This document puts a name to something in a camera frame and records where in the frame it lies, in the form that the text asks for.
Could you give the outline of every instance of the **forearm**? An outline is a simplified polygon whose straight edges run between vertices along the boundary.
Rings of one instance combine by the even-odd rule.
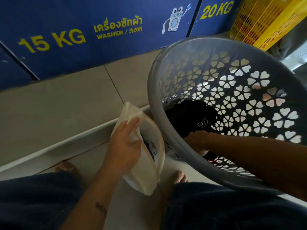
[[[224,156],[271,186],[307,199],[307,147],[262,137],[207,135],[206,149]]]
[[[107,174],[107,171],[102,168],[60,230],[103,229],[112,193],[118,180],[118,177]]]

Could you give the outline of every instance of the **laundry bag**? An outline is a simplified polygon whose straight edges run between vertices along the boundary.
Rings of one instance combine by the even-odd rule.
[[[159,181],[165,158],[164,142],[159,128],[142,110],[126,102],[113,132],[122,122],[129,122],[136,117],[140,118],[140,122],[131,133],[130,140],[141,140],[142,153],[124,179],[134,189],[151,195]]]
[[[306,90],[282,63],[245,43],[214,37],[179,41],[153,62],[147,89],[167,154],[232,189],[278,193],[227,158],[208,161],[198,155],[165,114],[174,105],[186,100],[206,103],[217,112],[210,127],[223,135],[307,145]],[[199,116],[191,109],[189,118]],[[200,128],[207,124],[207,119],[199,120]]]

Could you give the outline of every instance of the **floor tile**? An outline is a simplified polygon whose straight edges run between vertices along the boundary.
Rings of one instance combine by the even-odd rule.
[[[165,155],[164,166],[160,175],[159,186],[162,190],[163,195],[169,194],[173,185],[173,180],[176,176],[177,171],[183,171],[190,182],[206,182],[211,184],[217,184],[206,178],[204,175],[193,169],[188,164],[184,164],[179,161],[171,159]]]
[[[117,118],[123,103],[99,66],[0,93],[0,165]]]
[[[137,107],[148,105],[147,78],[160,51],[155,50],[105,65],[124,102],[129,101]]]
[[[80,171],[89,185],[102,165],[108,143],[78,155],[69,161]],[[124,179],[118,183],[108,210],[104,230],[158,230],[162,193],[157,186],[151,196],[134,190]]]

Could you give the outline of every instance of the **blue washing machine panel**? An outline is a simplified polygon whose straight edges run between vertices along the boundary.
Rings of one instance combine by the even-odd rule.
[[[202,0],[190,37],[229,31],[243,0]]]
[[[0,0],[0,40],[40,79],[168,46],[199,0]]]
[[[0,90],[32,81],[31,76],[0,47]]]

